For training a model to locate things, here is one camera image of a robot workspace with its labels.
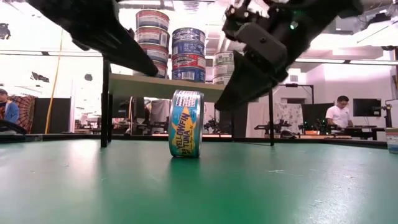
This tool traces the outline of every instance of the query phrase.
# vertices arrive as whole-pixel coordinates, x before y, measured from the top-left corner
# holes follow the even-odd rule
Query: yellowfin tuna can
[[[174,157],[199,157],[204,114],[203,94],[176,90],[169,116],[169,148]]]

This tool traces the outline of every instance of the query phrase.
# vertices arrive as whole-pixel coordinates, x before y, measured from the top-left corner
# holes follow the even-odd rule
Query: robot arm
[[[234,51],[234,72],[215,105],[220,111],[266,95],[287,78],[288,67],[336,16],[363,13],[360,0],[263,1],[269,6],[269,17],[248,10],[251,0],[225,12],[226,37],[246,46],[243,55]]]

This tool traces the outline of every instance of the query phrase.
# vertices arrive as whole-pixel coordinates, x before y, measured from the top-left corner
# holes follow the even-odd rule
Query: tuna can stack
[[[234,55],[232,52],[220,52],[214,55],[213,84],[226,85],[234,71]]]
[[[206,81],[205,33],[195,28],[179,28],[172,33],[172,79]]]
[[[136,14],[136,41],[159,69],[156,77],[167,77],[170,34],[169,17],[159,11],[145,9]],[[145,75],[133,71],[133,75]]]

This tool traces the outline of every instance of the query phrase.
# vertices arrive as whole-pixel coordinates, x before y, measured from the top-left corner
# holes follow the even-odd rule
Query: man
[[[354,126],[351,117],[349,115],[349,109],[347,96],[339,96],[337,98],[337,105],[332,106],[326,112],[326,119],[328,124],[335,124],[339,128],[347,128],[348,126]]]
[[[19,108],[7,97],[7,91],[0,89],[0,119],[16,124],[19,119]]]

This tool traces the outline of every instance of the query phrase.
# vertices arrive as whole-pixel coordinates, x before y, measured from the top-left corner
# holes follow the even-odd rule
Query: shelf
[[[221,96],[224,87],[224,85],[181,80],[109,74],[109,93],[114,96],[171,99],[175,90],[190,90],[202,92],[205,95],[205,102],[214,103]]]

